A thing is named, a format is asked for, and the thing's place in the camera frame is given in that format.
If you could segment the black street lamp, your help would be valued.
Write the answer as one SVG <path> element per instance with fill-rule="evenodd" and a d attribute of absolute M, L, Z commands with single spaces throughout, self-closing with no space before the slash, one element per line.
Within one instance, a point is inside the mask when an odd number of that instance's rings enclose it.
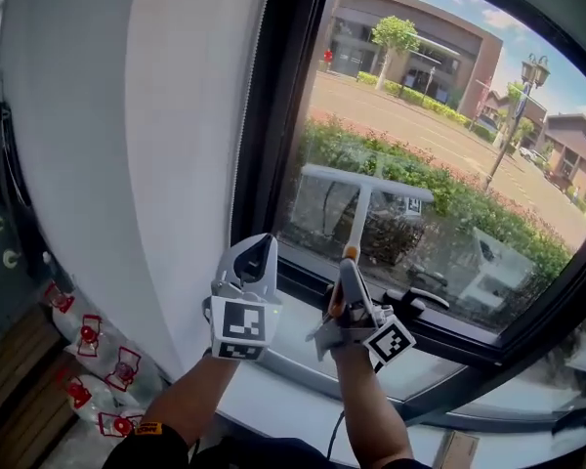
<path fill-rule="evenodd" d="M 526 61 L 522 61 L 522 88 L 519 90 L 514 85 L 511 87 L 520 93 L 520 97 L 518 98 L 515 106 L 515 110 L 512 116 L 513 124 L 511 125 L 510 132 L 508 137 L 504 141 L 500 151 L 497 154 L 496 160 L 486 175 L 486 178 L 483 183 L 483 191 L 487 192 L 489 185 L 491 184 L 493 177 L 498 170 L 510 144 L 512 143 L 515 134 L 518 131 L 521 119 L 523 117 L 523 112 L 527 105 L 528 101 L 532 100 L 531 91 L 533 88 L 541 88 L 546 80 L 550 75 L 550 71 L 548 68 L 548 58 L 546 56 L 541 56 L 540 58 L 536 58 L 533 54 L 529 54 Z"/>

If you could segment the black window frame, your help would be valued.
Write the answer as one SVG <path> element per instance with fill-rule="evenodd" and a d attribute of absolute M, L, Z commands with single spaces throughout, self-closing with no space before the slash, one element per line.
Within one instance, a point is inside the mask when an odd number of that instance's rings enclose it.
<path fill-rule="evenodd" d="M 260 18 L 258 48 L 252 60 L 240 147 L 231 234 L 243 239 L 271 233 L 279 241 L 278 289 L 326 314 L 326 287 L 338 277 L 343 252 L 330 277 L 304 266 L 278 234 L 279 212 L 301 140 L 303 118 L 310 104 L 308 82 L 321 60 L 322 34 L 328 7 L 335 0 L 267 0 Z M 548 4 L 544 14 L 566 33 L 581 64 L 586 66 L 586 3 Z M 369 286 L 377 305 L 384 293 Z M 566 295 L 560 317 L 540 326 L 508 347 L 495 347 L 414 319 L 400 319 L 413 335 L 412 348 L 462 365 L 435 386 L 399 401 L 389 396 L 410 424 L 508 433 L 558 432 L 586 424 L 586 399 L 569 411 L 518 419 L 475 417 L 455 410 L 517 376 L 550 352 L 586 319 L 586 270 Z"/>

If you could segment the clear red-handled water bottle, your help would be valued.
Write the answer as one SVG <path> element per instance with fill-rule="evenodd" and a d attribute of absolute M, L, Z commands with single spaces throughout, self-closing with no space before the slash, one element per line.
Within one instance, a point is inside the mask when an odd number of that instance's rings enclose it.
<path fill-rule="evenodd" d="M 100 386 L 100 380 L 91 374 L 76 375 L 63 368 L 57 375 L 57 383 L 66 392 L 71 406 L 75 410 L 91 407 Z"/>
<path fill-rule="evenodd" d="M 71 293 L 64 292 L 55 281 L 50 281 L 43 292 L 43 302 L 46 303 L 53 315 L 73 315 L 75 309 L 75 297 Z"/>
<path fill-rule="evenodd" d="M 53 312 L 53 323 L 68 341 L 68 350 L 75 356 L 96 358 L 102 336 L 102 318 L 95 314 L 77 316 L 72 313 Z"/>
<path fill-rule="evenodd" d="M 154 394 L 162 390 L 156 365 L 140 352 L 126 346 L 118 348 L 117 356 L 111 362 L 110 373 L 104 376 L 104 382 L 116 391 L 132 395 Z"/>
<path fill-rule="evenodd" d="M 102 411 L 97 414 L 95 425 L 103 437 L 123 439 L 138 427 L 144 414 L 142 409 L 134 407 L 123 408 L 115 413 Z"/>

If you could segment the person's right forearm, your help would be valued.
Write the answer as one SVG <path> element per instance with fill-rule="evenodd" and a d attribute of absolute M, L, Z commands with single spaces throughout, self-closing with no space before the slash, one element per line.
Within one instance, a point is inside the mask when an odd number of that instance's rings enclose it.
<path fill-rule="evenodd" d="M 336 363 L 348 439 L 359 465 L 382 469 L 413 452 L 402 418 L 378 381 L 366 348 L 354 345 L 331 352 Z"/>

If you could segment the brown building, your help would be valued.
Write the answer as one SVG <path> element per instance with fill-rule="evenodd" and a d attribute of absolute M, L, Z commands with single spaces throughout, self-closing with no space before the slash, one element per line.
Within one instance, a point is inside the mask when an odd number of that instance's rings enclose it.
<path fill-rule="evenodd" d="M 425 93 L 462 115 L 477 115 L 503 42 L 488 31 L 420 0 L 337 0 L 326 38 L 330 69 L 350 77 L 378 76 L 386 51 L 372 41 L 385 17 L 411 21 L 419 48 L 390 59 L 388 81 Z"/>

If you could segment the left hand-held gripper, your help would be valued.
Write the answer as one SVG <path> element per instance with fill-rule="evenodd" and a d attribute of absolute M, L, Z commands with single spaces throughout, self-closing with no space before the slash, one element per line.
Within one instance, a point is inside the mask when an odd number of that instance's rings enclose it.
<path fill-rule="evenodd" d="M 272 234 L 246 237 L 221 256 L 216 280 L 251 292 L 224 284 L 219 294 L 213 293 L 203 301 L 213 357 L 260 360 L 271 345 L 283 309 L 281 301 L 272 298 L 277 257 L 278 243 Z"/>

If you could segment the person's black shirt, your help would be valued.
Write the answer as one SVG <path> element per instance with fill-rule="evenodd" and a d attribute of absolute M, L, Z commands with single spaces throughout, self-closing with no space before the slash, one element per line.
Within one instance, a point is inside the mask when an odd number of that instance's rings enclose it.
<path fill-rule="evenodd" d="M 172 428 L 131 433 L 106 459 L 103 469 L 338 469 L 325 455 L 293 438 L 225 437 L 195 455 Z"/>

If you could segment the white windowsill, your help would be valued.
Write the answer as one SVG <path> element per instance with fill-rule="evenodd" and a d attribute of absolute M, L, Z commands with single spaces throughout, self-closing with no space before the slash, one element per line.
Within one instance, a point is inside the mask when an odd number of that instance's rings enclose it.
<path fill-rule="evenodd" d="M 285 294 L 277 334 L 271 349 L 291 351 L 294 357 L 316 362 L 314 344 L 305 337 L 320 310 Z M 263 368 L 267 362 L 242 364 L 232 380 L 219 412 L 263 435 L 294 437 L 326 452 L 333 426 L 342 410 L 339 401 L 316 393 Z M 479 439 L 470 469 L 524 469 L 586 446 L 586 428 L 552 435 L 474 434 Z"/>

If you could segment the dark-roofed brown house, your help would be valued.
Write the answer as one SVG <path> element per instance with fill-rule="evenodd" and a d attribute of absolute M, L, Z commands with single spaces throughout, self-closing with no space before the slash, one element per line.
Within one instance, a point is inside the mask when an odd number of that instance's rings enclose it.
<path fill-rule="evenodd" d="M 564 191 L 569 187 L 586 194 L 586 116 L 549 115 L 541 131 L 542 147 L 550 145 L 548 175 Z"/>

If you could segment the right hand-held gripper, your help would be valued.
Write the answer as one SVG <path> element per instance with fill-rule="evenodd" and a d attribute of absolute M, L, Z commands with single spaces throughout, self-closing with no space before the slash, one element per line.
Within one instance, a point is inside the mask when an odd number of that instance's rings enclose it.
<path fill-rule="evenodd" d="M 323 295 L 326 314 L 306 336 L 306 341 L 314 341 L 320 361 L 327 352 L 362 346 L 382 366 L 387 366 L 414 346 L 414 337 L 394 310 L 372 303 L 355 260 L 343 259 L 339 276 L 340 283 L 329 284 Z"/>

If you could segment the clear window glass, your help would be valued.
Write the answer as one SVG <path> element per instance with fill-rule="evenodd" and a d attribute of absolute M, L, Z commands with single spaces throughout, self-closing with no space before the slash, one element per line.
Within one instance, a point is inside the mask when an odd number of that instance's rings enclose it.
<path fill-rule="evenodd" d="M 508 347 L 560 317 L 571 286 L 586 270 L 586 194 L 564 191 L 548 175 L 552 147 L 542 147 L 549 115 L 586 116 L 586 66 L 581 55 L 544 14 L 548 4 L 586 0 L 420 0 L 488 31 L 503 42 L 499 61 L 477 115 L 469 118 L 427 94 L 378 76 L 325 72 L 323 57 L 337 0 L 328 7 L 322 57 L 308 82 L 310 104 L 303 118 L 341 123 L 364 135 L 373 131 L 393 142 L 430 153 L 440 162 L 475 174 L 481 189 L 513 124 L 523 82 L 522 61 L 546 56 L 550 75 L 533 88 L 515 137 L 488 191 L 496 191 L 551 225 L 572 252 L 545 289 L 528 283 L 533 263 L 476 227 L 461 232 L 433 216 L 432 202 L 374 191 L 360 243 L 359 263 L 374 288 L 416 287 L 449 303 L 427 303 L 423 322 L 479 343 Z M 309 163 L 295 154 L 279 212 L 278 234 L 304 266 L 330 277 L 348 242 L 359 190 L 306 177 Z"/>

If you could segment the white squeegee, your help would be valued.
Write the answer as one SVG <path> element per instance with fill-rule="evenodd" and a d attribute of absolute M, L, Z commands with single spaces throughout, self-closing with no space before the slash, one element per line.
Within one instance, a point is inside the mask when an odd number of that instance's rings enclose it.
<path fill-rule="evenodd" d="M 343 257 L 349 258 L 356 263 L 360 257 L 360 243 L 364 224 L 374 191 L 386 192 L 393 195 L 402 195 L 412 198 L 419 203 L 430 203 L 434 201 L 432 193 L 423 188 L 416 188 L 403 183 L 384 180 L 364 174 L 349 172 L 332 167 L 326 167 L 307 163 L 302 167 L 302 175 L 306 177 L 324 179 L 335 183 L 356 186 L 359 190 L 356 212 L 351 226 L 350 237 L 343 251 Z"/>

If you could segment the green hedge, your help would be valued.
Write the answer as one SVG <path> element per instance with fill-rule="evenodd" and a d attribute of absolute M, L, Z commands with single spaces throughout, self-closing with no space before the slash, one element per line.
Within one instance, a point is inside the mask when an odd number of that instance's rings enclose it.
<path fill-rule="evenodd" d="M 433 216 L 445 218 L 461 232 L 473 227 L 513 248 L 533 263 L 528 283 L 547 288 L 572 258 L 551 225 L 499 192 L 484 192 L 478 176 L 440 162 L 430 153 L 393 142 L 369 131 L 362 135 L 337 117 L 309 118 L 299 154 L 312 164 L 429 190 Z"/>

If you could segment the small leafy tree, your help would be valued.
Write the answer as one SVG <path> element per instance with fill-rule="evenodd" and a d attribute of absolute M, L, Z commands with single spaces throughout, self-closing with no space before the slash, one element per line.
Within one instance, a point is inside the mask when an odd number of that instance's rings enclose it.
<path fill-rule="evenodd" d="M 372 28 L 372 42 L 385 51 L 385 59 L 375 89 L 382 90 L 393 59 L 405 53 L 417 52 L 419 35 L 414 24 L 396 16 L 380 19 Z"/>

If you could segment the small cardboard box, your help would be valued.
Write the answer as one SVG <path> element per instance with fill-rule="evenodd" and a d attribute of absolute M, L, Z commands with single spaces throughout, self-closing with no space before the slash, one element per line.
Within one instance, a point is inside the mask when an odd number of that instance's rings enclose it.
<path fill-rule="evenodd" d="M 436 454 L 433 469 L 471 469 L 480 439 L 463 432 L 446 431 Z"/>

